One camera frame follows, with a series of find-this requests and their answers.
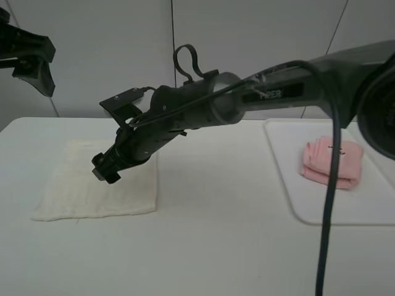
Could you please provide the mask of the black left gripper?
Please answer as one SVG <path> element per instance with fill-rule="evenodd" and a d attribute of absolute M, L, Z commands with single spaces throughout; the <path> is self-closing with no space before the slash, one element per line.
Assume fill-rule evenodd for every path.
<path fill-rule="evenodd" d="M 12 76 L 18 78 L 45 97 L 52 97 L 55 84 L 49 64 L 56 49 L 47 36 L 36 35 L 7 23 L 1 23 L 1 66 L 14 67 L 17 61 L 26 57 L 42 60 L 20 60 Z"/>

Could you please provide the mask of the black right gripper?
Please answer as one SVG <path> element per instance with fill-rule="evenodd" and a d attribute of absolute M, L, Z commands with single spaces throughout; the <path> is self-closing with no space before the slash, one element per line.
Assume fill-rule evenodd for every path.
<path fill-rule="evenodd" d="M 142 165 L 150 158 L 149 156 L 144 160 L 132 160 L 111 146 L 104 154 L 100 152 L 92 158 L 91 162 L 94 165 L 92 173 L 98 180 L 113 184 L 121 178 L 119 171 Z"/>

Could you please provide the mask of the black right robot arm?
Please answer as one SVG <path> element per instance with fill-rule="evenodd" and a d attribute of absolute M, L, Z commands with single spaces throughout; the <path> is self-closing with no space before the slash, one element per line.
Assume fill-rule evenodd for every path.
<path fill-rule="evenodd" d="M 188 130 L 232 125 L 250 111 L 313 105 L 342 128 L 356 119 L 368 144 L 394 158 L 394 41 L 286 62 L 245 79 L 200 71 L 195 48 L 187 49 L 198 80 L 189 76 L 179 88 L 154 88 L 148 111 L 135 105 L 144 87 L 101 102 L 118 130 L 114 144 L 92 159 L 97 179 L 117 182 L 122 170 L 144 164 Z"/>

